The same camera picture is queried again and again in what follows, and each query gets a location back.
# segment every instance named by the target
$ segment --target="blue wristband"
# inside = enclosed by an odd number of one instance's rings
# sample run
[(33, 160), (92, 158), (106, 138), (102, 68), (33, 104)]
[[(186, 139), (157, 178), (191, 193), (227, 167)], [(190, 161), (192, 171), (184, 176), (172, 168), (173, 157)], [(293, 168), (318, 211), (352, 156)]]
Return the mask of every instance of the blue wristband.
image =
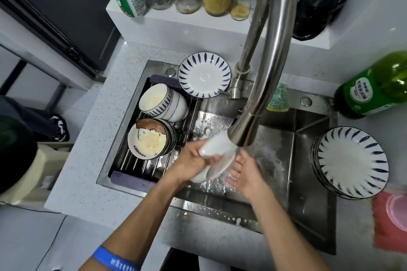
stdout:
[(140, 271), (141, 269), (141, 266), (110, 253), (102, 245), (96, 249), (93, 257), (113, 271)]

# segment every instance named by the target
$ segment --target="green sponge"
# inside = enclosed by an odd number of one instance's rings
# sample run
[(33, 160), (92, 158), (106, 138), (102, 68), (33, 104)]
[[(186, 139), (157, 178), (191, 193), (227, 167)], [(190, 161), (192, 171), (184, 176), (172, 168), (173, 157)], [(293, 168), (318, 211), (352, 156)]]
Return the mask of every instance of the green sponge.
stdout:
[(267, 106), (267, 110), (271, 112), (286, 112), (290, 108), (287, 98), (287, 85), (285, 83), (278, 83), (274, 91), (272, 100)]

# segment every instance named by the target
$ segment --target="faucet spout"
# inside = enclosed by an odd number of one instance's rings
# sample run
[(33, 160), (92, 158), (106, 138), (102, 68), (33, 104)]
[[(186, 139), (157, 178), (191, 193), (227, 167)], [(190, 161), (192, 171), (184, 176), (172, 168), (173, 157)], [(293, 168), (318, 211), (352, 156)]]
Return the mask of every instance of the faucet spout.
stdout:
[(237, 146), (245, 147), (253, 143), (259, 117), (277, 88), (293, 34), (296, 4), (297, 0), (257, 1), (242, 55), (229, 87), (231, 97), (241, 95), (238, 90), (241, 90), (250, 70), (250, 60), (268, 18), (264, 49), (252, 92), (242, 115), (227, 130), (229, 139)]

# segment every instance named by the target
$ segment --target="pink container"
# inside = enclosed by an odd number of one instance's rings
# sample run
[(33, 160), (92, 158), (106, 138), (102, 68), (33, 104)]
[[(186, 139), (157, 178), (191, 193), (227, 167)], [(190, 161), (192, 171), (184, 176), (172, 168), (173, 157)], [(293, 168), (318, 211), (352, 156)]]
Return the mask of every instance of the pink container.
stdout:
[(407, 196), (390, 196), (386, 203), (386, 212), (395, 226), (407, 232)]

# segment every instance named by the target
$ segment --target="stainless steel sink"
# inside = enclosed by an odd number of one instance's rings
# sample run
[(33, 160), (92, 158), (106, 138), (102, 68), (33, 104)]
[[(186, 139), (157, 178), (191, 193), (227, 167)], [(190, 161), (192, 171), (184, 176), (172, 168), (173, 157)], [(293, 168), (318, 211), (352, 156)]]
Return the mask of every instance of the stainless steel sink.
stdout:
[[(155, 160), (139, 160), (127, 147), (127, 133), (131, 126), (136, 120), (145, 118), (138, 109), (138, 100), (154, 83), (179, 87), (174, 78), (166, 76), (170, 68), (177, 70), (178, 66), (148, 61), (100, 172), (98, 184), (144, 197), (187, 141), (211, 137), (227, 129), (244, 107), (251, 90), (252, 84), (248, 82), (243, 91), (245, 99), (237, 101), (228, 100), (226, 95), (201, 100), (183, 93), (189, 114), (185, 120), (174, 124), (178, 135), (175, 149)], [(313, 141), (325, 130), (336, 126), (337, 115), (329, 105), (329, 98), (296, 90), (288, 90), (287, 95), (291, 105), (289, 111), (264, 113), (256, 139), (247, 150), (257, 160), (265, 180), (300, 232), (315, 248), (335, 254), (336, 197), (315, 178), (308, 155)], [(239, 191), (224, 181), (224, 177), (186, 185), (177, 193), (171, 206), (261, 233), (252, 207)]]

